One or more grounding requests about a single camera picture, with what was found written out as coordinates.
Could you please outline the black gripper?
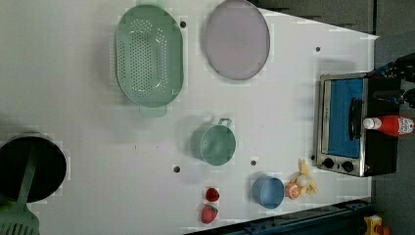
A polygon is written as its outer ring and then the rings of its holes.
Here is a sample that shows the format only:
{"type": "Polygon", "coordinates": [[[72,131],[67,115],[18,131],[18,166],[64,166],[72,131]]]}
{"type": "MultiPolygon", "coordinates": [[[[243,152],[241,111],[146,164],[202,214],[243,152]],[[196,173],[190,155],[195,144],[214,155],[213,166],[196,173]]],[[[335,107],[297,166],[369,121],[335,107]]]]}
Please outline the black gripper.
{"type": "MultiPolygon", "coordinates": [[[[365,78],[395,78],[395,76],[408,82],[415,82],[415,53],[400,57],[395,62],[387,63],[365,74],[365,78]]],[[[413,89],[376,91],[373,97],[398,105],[407,104],[410,108],[415,108],[413,89]]]]}

